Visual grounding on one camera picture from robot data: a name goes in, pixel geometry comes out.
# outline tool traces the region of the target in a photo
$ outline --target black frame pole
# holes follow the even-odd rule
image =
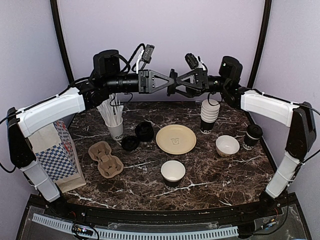
[[[264,2],[264,10],[263,10],[263,17],[262,17],[259,40],[258,40],[258,44],[256,46],[252,69],[251,69],[250,77],[249,77],[248,84],[247,84],[247,87],[250,89],[252,89],[255,84],[262,52],[263,52],[264,45],[265,45],[268,23],[269,23],[270,12],[271,12],[271,3],[272,3],[272,0],[265,0],[265,2]]]
[[[62,28],[61,28],[57,0],[50,0],[50,4],[51,4],[51,11],[52,11],[53,24],[54,24],[54,28],[55,28],[55,34],[56,34],[56,38],[58,40],[58,45],[59,45],[60,54],[62,57],[65,73],[66,73],[66,76],[69,80],[69,83],[72,83],[75,81],[75,78],[72,73],[71,65],[69,62],[69,57],[67,54],[65,39],[64,39],[63,32],[62,32]]]

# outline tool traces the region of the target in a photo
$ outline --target white wall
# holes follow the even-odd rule
[[[62,91],[68,84],[61,60],[50,1],[0,1],[1,119],[11,107],[29,106]],[[6,125],[0,126],[0,161],[8,169]],[[30,193],[22,172],[0,169],[0,239],[16,239]]]
[[[320,1],[273,1],[270,22],[255,88],[320,110]],[[315,115],[320,130],[320,118]],[[289,129],[254,115],[279,165]],[[319,136],[311,149],[320,148]],[[320,155],[300,171],[290,190],[296,192],[313,239],[320,239]]]
[[[243,64],[241,84],[247,85],[254,60],[264,1],[237,0],[77,0],[59,2],[66,48],[74,77],[88,76],[93,56],[118,49],[129,59],[141,42],[155,45],[153,69],[179,75],[190,69],[185,55],[200,55],[209,74],[218,75],[222,57]],[[134,101],[186,100],[165,91],[135,95]]]

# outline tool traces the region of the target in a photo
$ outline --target marble tabletop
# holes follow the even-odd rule
[[[222,103],[219,117],[209,135],[200,132],[201,104],[195,102],[130,102],[123,110],[124,135],[134,135],[138,123],[149,121],[157,132],[171,124],[194,131],[197,142],[183,155],[162,151],[154,137],[152,142],[128,152],[114,141],[96,109],[77,114],[69,127],[75,142],[86,185],[64,196],[70,203],[86,206],[141,211],[199,210],[235,206],[259,200],[273,170],[260,143],[253,150],[240,147],[230,157],[220,157],[215,141],[221,135],[243,142],[249,121],[241,111]],[[106,141],[112,154],[119,157],[124,170],[114,178],[102,177],[88,149]],[[177,160],[186,168],[185,177],[175,189],[167,189],[160,172],[161,165]]]

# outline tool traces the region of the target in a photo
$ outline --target white perforated rail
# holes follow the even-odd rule
[[[73,225],[71,221],[68,222],[54,219],[36,213],[33,214],[32,221],[67,234],[73,234],[71,231]],[[207,231],[172,233],[115,231],[98,227],[95,229],[98,231],[101,240],[214,240],[236,237],[239,235],[237,226]],[[94,232],[94,235],[91,238],[97,239],[97,234]]]

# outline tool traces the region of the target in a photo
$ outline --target round paper plate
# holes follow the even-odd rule
[[[168,125],[156,134],[156,144],[168,154],[180,155],[190,152],[196,145],[195,133],[183,125]]]

